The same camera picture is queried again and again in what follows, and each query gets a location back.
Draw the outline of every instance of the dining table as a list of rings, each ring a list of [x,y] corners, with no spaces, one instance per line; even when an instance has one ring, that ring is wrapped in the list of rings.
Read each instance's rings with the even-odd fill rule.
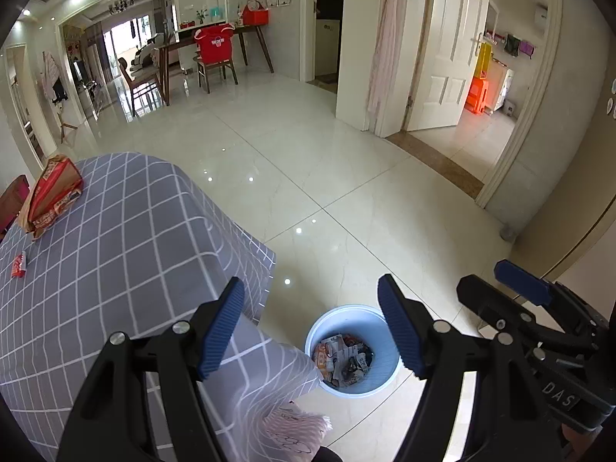
[[[202,26],[191,27],[190,29],[181,29],[176,35],[174,35],[172,39],[167,40],[160,47],[156,48],[159,51],[158,67],[161,72],[161,96],[167,106],[169,106],[171,102],[169,88],[169,53],[174,50],[179,50],[184,47],[195,45],[195,32],[198,29],[203,29],[205,27],[215,26],[218,24],[221,23],[217,22],[215,24],[203,24]],[[267,49],[267,42],[263,34],[263,26],[264,24],[245,24],[241,26],[235,25],[233,33],[239,38],[239,46],[241,47],[241,54],[244,59],[244,64],[246,66],[248,65],[248,56],[246,54],[246,42],[244,39],[244,35],[246,33],[255,33],[261,46],[261,50],[263,51],[267,66],[269,67],[270,72],[273,73],[274,70],[272,58],[270,57],[269,51]]]

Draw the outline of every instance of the blue rubber gripper pad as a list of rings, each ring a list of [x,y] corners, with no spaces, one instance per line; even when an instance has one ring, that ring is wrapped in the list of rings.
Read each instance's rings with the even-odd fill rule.
[[[552,295],[549,292],[550,284],[547,281],[533,276],[509,260],[497,262],[494,266],[494,276],[503,285],[535,305],[545,307],[552,302]]]
[[[423,376],[426,365],[421,353],[421,339],[406,315],[403,306],[406,299],[389,275],[379,280],[378,300],[404,366],[415,375]]]
[[[244,284],[238,280],[227,297],[220,302],[221,307],[218,308],[214,321],[203,337],[201,363],[197,368],[201,380],[207,379],[209,374],[218,370],[221,365],[223,355],[244,307]]]

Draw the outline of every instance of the pink curtain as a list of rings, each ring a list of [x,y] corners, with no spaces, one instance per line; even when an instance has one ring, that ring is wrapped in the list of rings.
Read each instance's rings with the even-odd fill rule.
[[[387,0],[385,3],[370,76],[368,112],[372,116],[377,115],[379,118],[383,116],[379,106],[387,100],[392,80],[398,69],[406,13],[407,0]]]

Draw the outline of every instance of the orange stool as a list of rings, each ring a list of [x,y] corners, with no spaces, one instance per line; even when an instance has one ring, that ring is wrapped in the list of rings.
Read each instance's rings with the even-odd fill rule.
[[[488,80],[473,77],[464,107],[475,114],[482,114],[485,111],[489,86]]]

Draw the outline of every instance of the blue trash bin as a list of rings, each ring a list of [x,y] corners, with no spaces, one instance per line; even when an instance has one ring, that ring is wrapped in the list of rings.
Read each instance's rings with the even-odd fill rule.
[[[326,391],[343,398],[365,398],[387,387],[402,367],[383,313],[367,305],[342,305],[321,316],[310,329],[304,352],[312,358],[317,344],[337,334],[350,334],[363,341],[374,353],[374,359],[360,382],[340,389],[321,382]]]

